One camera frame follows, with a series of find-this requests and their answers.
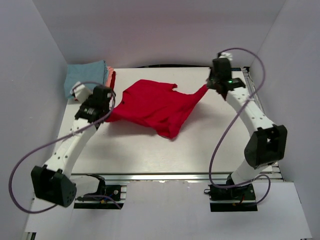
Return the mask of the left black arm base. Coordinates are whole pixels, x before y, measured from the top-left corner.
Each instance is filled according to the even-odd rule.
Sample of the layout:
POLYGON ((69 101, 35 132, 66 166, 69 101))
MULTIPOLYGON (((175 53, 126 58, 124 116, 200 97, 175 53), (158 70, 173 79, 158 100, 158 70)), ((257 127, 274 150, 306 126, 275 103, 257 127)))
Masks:
POLYGON ((109 184, 97 174, 73 176, 76 186, 75 209, 120 210, 124 206, 125 191, 120 184, 109 184))

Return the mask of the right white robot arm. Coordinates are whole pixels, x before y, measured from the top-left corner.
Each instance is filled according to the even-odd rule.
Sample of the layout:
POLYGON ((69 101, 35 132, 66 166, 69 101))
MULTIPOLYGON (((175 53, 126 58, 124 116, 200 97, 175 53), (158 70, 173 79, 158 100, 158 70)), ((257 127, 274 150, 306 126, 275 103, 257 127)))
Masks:
POLYGON ((243 151, 243 162, 226 182, 226 195, 236 200, 244 193, 242 185, 247 185, 268 166, 284 158, 288 131, 284 125, 276 125, 265 116, 250 97, 244 81, 232 77, 229 59, 213 59, 207 86, 236 111, 250 136, 243 151))

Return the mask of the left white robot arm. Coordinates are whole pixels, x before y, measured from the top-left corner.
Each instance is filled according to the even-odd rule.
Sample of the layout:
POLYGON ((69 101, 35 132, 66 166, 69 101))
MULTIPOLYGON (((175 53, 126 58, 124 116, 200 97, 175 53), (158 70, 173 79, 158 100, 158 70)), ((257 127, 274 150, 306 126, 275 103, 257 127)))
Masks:
POLYGON ((87 142, 110 116, 116 94, 109 87, 98 85, 90 91, 83 84, 77 84, 74 95, 81 105, 70 133, 43 166, 35 166, 31 171, 35 196, 62 207, 87 194, 99 200, 106 193, 102 177, 89 174, 72 178, 71 175, 87 142))

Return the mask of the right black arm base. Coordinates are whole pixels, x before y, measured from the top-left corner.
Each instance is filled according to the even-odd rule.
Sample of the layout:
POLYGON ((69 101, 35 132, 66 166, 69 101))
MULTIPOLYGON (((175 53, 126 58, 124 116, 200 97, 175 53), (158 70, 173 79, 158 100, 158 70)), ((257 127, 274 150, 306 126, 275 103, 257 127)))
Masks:
POLYGON ((210 211, 213 213, 258 211, 252 184, 228 189, 209 185, 203 193, 209 196, 210 211))

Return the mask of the bright red t shirt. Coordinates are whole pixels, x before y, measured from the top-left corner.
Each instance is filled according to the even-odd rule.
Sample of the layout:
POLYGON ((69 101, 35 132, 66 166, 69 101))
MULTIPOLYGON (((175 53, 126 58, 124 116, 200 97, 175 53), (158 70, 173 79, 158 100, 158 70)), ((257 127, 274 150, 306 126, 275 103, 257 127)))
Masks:
POLYGON ((178 92, 177 87, 175 83, 140 79, 122 92, 121 102, 105 121, 128 121, 173 140, 208 91, 205 84, 192 94, 178 92))

